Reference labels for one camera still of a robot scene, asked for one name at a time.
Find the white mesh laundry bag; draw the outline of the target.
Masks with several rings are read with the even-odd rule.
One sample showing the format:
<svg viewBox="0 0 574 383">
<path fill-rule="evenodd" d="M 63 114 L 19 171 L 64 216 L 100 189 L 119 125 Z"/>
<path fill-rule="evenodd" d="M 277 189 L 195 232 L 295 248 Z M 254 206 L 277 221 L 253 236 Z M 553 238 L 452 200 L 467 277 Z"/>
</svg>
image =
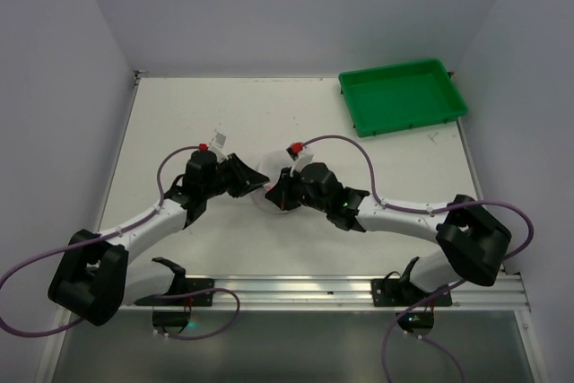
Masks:
<svg viewBox="0 0 574 383">
<path fill-rule="evenodd" d="M 285 150 L 270 152 L 261 158 L 260 162 L 257 164 L 256 171 L 267 176 L 269 178 L 269 182 L 250 194 L 254 204 L 259 209 L 273 214 L 290 212 L 290 210 L 281 210 L 273 202 L 268 200 L 265 195 L 276 186 L 282 169 L 290 169 L 292 164 L 293 159 Z"/>
</svg>

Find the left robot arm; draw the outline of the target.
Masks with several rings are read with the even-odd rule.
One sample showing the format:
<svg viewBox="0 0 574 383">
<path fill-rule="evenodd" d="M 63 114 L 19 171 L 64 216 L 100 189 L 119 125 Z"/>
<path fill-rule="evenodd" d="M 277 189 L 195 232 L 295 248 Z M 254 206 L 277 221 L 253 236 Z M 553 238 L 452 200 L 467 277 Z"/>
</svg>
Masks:
<svg viewBox="0 0 574 383">
<path fill-rule="evenodd" d="M 158 296 L 179 300 L 188 291 L 186 271 L 166 258 L 152 266 L 160 274 L 156 284 L 139 293 L 130 264 L 144 251 L 182 231 L 206 210 L 209 199 L 227 194 L 246 196 L 266 185 L 269 178 L 250 168 L 236 154 L 219 158 L 210 150 L 195 150 L 168 190 L 141 219 L 94 233 L 77 231 L 70 239 L 51 284 L 48 298 L 95 326 L 107 323 L 130 302 Z"/>
</svg>

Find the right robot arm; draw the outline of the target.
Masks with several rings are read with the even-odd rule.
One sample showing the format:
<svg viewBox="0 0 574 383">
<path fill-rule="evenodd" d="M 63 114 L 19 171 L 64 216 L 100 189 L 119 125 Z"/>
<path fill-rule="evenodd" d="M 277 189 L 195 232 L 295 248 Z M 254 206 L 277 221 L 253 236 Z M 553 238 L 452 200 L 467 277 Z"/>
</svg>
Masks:
<svg viewBox="0 0 574 383">
<path fill-rule="evenodd" d="M 439 251 L 413 258 L 399 279 L 405 295 L 427 295 L 460 280 L 494 285 L 511 234 L 473 198 L 456 196 L 449 209 L 431 206 L 401 210 L 396 202 L 380 204 L 373 194 L 344 186 L 322 162 L 300 171 L 281 170 L 265 200 L 282 212 L 301 206 L 323 213 L 343 231 L 384 231 L 435 243 Z"/>
</svg>

